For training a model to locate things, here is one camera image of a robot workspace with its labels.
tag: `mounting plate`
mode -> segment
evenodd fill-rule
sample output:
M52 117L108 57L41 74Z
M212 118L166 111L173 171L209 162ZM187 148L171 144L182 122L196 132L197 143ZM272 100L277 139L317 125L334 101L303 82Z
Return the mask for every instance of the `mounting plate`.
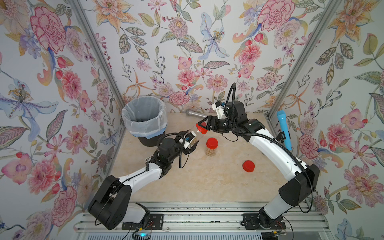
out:
M162 230L163 229L163 221L164 221L164 214L150 214L149 215L149 222L153 221L153 224L151 226L152 230ZM123 222L121 229L122 230L129 230L133 229L139 229L142 226L139 223L132 223L132 222Z
M243 221L245 222L244 226L246 230L263 229L258 224L258 219L257 219L258 214L242 214L242 216L243 216ZM273 222L271 225L268 226L270 227L271 230L281 230L281 227L283 227L283 229L286 229L285 222L282 216L276 218L276 221L278 221L281 224L281 226L276 222Z

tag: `jar of peanuts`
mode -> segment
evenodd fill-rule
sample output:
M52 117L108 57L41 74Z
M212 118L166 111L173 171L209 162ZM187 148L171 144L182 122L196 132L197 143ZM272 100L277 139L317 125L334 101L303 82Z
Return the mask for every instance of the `jar of peanuts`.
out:
M214 137L208 138L208 140L207 140L207 148L205 150L205 154L207 156L210 156L210 157L214 156L216 154L216 151L217 151L216 150L217 146L218 146L218 144L217 144L217 139L216 138L214 138Z

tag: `trash can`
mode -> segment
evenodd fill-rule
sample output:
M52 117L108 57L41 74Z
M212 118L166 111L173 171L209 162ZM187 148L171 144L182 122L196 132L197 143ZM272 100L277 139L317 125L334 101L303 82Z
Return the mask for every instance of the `trash can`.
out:
M147 147L156 146L167 127L167 108L163 101L143 96L130 101L122 110L125 127Z

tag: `floral wallpaper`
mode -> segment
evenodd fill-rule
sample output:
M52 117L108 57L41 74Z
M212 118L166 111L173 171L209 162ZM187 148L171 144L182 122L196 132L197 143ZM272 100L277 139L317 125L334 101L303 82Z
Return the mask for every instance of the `floral wallpaper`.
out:
M120 109L66 0L1 1L0 36L0 239L71 239Z
M249 112L267 112L325 0L81 1L126 103L153 95L168 111L212 111L237 83Z
M343 0L280 106L293 153L321 170L314 205L339 240L384 238L383 10Z

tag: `red lid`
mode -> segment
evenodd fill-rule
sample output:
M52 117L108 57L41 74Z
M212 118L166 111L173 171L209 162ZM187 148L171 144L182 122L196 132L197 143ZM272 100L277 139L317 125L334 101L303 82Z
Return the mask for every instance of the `red lid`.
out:
M206 126L207 126L207 123L206 123L206 122L202 122L201 125L204 126L204 127L206 127ZM206 133L208 132L207 129L204 129L204 128L200 127L200 126L199 126L199 123L196 123L196 127L197 127L197 130L198 130L199 132L201 132L202 134L206 134Z
M243 169L246 171L246 172L253 172L254 169L255 169L255 164L250 161L250 160L247 160L243 163Z
M207 147L210 149L215 149L217 148L217 139L214 137L210 137L207 140Z

